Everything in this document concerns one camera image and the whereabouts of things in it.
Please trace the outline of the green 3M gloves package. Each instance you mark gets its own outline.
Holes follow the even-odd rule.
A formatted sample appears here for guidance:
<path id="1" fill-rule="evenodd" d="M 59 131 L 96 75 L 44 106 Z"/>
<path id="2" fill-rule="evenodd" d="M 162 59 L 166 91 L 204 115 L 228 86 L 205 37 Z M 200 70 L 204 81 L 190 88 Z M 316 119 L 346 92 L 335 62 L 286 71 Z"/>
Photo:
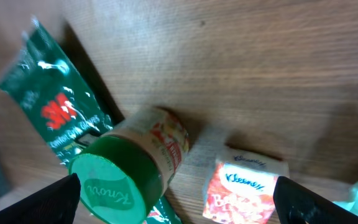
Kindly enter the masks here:
<path id="1" fill-rule="evenodd" d="M 122 121 L 111 117 L 64 51 L 39 21 L 25 34 L 18 58 L 0 89 L 21 107 L 49 148 L 69 169 L 71 161 Z M 163 195 L 142 223 L 179 223 Z"/>

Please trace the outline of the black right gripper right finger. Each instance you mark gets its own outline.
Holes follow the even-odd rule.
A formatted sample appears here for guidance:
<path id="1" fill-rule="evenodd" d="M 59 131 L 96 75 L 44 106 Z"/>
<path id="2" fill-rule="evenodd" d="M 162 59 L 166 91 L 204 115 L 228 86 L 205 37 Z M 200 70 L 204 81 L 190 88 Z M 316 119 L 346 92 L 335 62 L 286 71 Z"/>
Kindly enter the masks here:
<path id="1" fill-rule="evenodd" d="M 280 176 L 273 201 L 281 224 L 358 224 L 358 216 Z"/>

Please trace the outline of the green lid seasoning jar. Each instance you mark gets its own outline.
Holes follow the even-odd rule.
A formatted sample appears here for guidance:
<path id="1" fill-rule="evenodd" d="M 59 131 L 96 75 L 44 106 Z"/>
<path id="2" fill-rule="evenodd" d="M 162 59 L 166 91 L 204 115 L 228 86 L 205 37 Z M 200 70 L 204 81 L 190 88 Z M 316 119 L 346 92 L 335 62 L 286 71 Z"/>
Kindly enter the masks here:
<path id="1" fill-rule="evenodd" d="M 188 131 L 160 107 L 142 108 L 77 155 L 80 200 L 105 223 L 142 223 L 189 151 Z"/>

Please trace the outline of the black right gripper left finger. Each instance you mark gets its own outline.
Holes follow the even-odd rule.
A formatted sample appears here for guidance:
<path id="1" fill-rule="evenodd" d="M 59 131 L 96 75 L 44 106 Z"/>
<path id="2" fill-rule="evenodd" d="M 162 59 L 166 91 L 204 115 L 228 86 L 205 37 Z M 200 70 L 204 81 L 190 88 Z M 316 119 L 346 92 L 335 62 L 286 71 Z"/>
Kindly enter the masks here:
<path id="1" fill-rule="evenodd" d="M 72 224 L 81 184 L 70 174 L 0 211 L 0 224 Z"/>

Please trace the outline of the red Kleenex tissue pack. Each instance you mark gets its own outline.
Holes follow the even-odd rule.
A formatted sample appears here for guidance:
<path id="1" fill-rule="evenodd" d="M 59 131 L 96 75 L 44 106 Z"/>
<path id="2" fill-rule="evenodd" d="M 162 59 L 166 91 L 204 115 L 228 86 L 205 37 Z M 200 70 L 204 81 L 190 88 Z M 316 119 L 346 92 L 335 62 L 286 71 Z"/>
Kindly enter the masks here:
<path id="1" fill-rule="evenodd" d="M 226 148 L 216 156 L 204 193 L 203 216 L 217 223 L 266 224 L 275 210 L 273 192 L 288 163 Z"/>

